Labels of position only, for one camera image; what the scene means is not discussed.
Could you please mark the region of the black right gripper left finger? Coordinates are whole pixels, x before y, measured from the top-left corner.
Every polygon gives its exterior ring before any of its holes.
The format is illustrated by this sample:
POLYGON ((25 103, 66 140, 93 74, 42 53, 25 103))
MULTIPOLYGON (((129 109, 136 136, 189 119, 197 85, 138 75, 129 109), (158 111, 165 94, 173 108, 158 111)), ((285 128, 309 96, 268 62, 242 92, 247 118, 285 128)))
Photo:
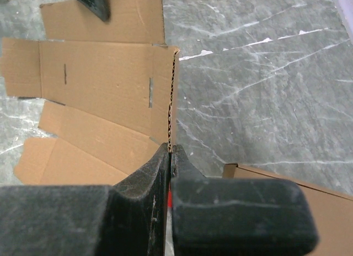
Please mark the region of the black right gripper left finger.
POLYGON ((1 187, 2 255, 163 255, 169 150, 109 185, 1 187))

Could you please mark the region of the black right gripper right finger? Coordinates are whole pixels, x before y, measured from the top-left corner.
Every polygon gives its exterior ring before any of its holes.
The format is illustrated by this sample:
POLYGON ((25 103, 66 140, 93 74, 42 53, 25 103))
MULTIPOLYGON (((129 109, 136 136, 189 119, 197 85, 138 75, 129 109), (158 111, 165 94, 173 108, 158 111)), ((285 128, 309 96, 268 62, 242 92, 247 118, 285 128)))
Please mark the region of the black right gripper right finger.
POLYGON ((175 145, 171 160, 175 255, 306 255, 319 242, 308 202, 286 179, 204 176, 175 145))

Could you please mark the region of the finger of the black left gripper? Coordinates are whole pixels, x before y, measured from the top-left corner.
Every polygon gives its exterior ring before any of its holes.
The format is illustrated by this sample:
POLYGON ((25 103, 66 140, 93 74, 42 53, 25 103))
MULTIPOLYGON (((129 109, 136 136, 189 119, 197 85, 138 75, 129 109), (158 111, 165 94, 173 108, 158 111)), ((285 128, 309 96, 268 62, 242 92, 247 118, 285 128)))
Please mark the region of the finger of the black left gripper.
POLYGON ((109 0, 77 0, 88 8, 94 15, 96 15, 103 22, 110 19, 109 0))

